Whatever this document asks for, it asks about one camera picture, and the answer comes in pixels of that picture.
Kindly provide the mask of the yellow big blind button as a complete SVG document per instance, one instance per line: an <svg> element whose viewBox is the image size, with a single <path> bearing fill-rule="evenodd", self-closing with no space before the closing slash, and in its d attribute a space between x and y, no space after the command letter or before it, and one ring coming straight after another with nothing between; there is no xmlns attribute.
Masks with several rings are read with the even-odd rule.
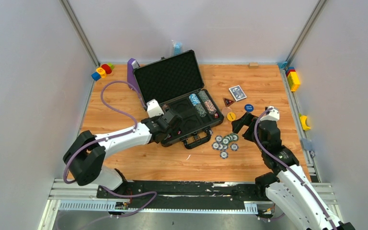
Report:
<svg viewBox="0 0 368 230"><path fill-rule="evenodd" d="M226 118L229 120L229 121L235 121L236 120L236 114L234 112L229 112L227 113L226 115Z"/></svg>

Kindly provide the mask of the blue small blind button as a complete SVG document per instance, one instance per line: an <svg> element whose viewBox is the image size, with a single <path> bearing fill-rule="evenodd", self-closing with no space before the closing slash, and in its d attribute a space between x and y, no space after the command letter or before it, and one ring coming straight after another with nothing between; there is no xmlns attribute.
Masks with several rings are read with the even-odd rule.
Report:
<svg viewBox="0 0 368 230"><path fill-rule="evenodd" d="M254 110L254 106L252 104L246 104L244 106L244 109L245 109L246 112L250 112L251 113Z"/></svg>

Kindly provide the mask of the blue playing card deck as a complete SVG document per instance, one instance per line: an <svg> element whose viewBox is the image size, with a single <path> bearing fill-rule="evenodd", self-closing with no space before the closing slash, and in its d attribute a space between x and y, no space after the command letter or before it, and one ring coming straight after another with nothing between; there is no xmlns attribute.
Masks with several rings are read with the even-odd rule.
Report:
<svg viewBox="0 0 368 230"><path fill-rule="evenodd" d="M247 98L245 92L243 91L243 89L241 88L240 85L230 87L229 92L231 93L233 99L236 102L244 100L244 99Z"/></svg>

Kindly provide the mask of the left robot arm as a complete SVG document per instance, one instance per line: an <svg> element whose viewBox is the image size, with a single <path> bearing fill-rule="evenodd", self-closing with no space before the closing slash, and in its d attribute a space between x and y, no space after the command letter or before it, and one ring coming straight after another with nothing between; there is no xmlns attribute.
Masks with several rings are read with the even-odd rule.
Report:
<svg viewBox="0 0 368 230"><path fill-rule="evenodd" d="M116 198L127 194L127 184L122 174L104 166L104 161L123 150L160 143L182 122L182 117L169 110L136 122L134 126L119 131L93 135L90 131L80 133L69 150L63 156L66 165L64 181L79 186L96 184L109 189Z"/></svg>

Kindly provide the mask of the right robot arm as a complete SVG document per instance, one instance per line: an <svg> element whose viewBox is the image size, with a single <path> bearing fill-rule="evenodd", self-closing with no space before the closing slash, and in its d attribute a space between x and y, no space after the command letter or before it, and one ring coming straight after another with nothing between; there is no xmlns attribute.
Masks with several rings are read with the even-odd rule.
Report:
<svg viewBox="0 0 368 230"><path fill-rule="evenodd" d="M243 138L257 145L270 169L255 179L256 197L273 201L301 230L353 230L352 223L342 222L325 204L294 153L282 144L278 120L279 112L271 107L260 116L246 112L231 123L234 133L248 127Z"/></svg>

